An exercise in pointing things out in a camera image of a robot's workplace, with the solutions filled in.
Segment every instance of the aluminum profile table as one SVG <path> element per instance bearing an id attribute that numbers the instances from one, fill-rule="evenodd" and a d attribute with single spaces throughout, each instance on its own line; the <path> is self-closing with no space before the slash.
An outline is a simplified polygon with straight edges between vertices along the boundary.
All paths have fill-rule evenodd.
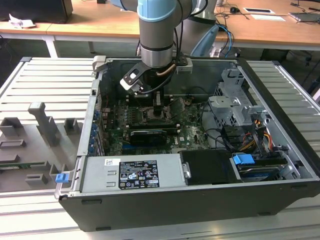
<path id="1" fill-rule="evenodd" d="M 248 63 L 320 156 L 320 106 L 281 65 L 270 61 L 248 61 Z M 252 89 L 249 91 L 259 104 L 258 96 Z"/>
<path id="2" fill-rule="evenodd" d="M 90 58 L 32 58 L 19 63 L 0 89 L 0 117 L 18 115 L 24 118 L 24 124 L 34 123 L 25 116 L 25 107 L 37 100 L 46 102 L 47 111 L 52 112 L 57 122 L 75 114 L 83 120 L 86 108 L 79 104 L 88 102 L 94 79 L 91 63 Z M 320 116 L 319 107 L 311 97 L 281 66 L 260 61 L 249 64 L 310 143 L 320 142 L 316 134 L 310 135 L 320 129 L 312 127 L 318 126 Z M 252 95 L 259 103 L 258 97 Z M 8 108 L 7 104 L 16 104 L 16 108 Z M 49 189 L 1 193 L 0 237 L 11 240 L 320 239 L 320 195 L 300 199 L 274 216 L 83 232 L 54 198 L 53 192 Z"/>

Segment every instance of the blue latch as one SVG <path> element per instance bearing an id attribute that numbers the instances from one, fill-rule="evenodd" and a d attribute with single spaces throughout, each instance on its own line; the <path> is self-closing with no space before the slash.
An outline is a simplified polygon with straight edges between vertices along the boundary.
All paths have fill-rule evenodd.
<path id="1" fill-rule="evenodd" d="M 234 163 L 237 164 L 255 164 L 255 160 L 251 154 L 237 154 L 233 157 Z"/>
<path id="2" fill-rule="evenodd" d="M 55 177 L 55 182 L 57 184 L 68 183 L 69 182 L 69 173 L 59 173 L 59 174 L 57 174 L 56 177 Z"/>

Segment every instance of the gray floor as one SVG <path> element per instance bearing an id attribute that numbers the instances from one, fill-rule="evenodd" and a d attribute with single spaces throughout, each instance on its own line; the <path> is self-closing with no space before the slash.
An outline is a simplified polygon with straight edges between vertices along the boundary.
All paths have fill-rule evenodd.
<path id="1" fill-rule="evenodd" d="M 109 57 L 132 57 L 135 55 L 135 43 L 109 43 L 95 42 L 95 54 L 89 52 L 89 45 L 82 41 L 58 41 L 57 48 L 61 57 L 65 58 L 92 58 L 95 55 L 106 55 Z M 257 48 L 241 48 L 241 57 L 247 60 L 259 60 L 262 49 Z M 311 51 L 312 60 L 309 66 L 306 66 L 306 53 L 301 51 L 290 51 L 282 66 L 301 84 L 308 72 L 314 67 L 320 59 L 320 52 Z M 273 51 L 270 54 L 270 60 L 279 60 L 282 51 Z M 42 40 L 24 40 L 12 39 L 9 44 L 3 44 L 0 48 L 0 84 L 2 84 L 14 67 L 18 64 L 21 57 L 49 57 L 48 49 Z M 320 64 L 309 76 L 306 84 L 303 86 L 308 88 L 312 81 L 320 76 Z"/>

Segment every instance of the motherboard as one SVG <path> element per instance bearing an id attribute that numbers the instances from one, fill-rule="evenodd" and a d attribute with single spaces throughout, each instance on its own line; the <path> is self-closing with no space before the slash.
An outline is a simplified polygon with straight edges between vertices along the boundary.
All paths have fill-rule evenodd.
<path id="1" fill-rule="evenodd" d="M 200 105 L 192 97 L 168 97 L 160 115 L 154 115 L 152 106 L 144 106 L 137 99 L 120 99 L 108 105 L 102 110 L 106 154 L 176 154 L 209 149 L 208 136 L 200 124 Z M 133 142 L 140 134 L 141 138 L 153 136 L 148 143 Z"/>

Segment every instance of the power supply label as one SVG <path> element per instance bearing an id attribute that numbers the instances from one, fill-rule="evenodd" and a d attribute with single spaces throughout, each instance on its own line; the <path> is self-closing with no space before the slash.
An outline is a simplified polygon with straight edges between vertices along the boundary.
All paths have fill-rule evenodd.
<path id="1" fill-rule="evenodd" d="M 159 188 L 157 161 L 121 161 L 119 164 L 119 188 Z"/>

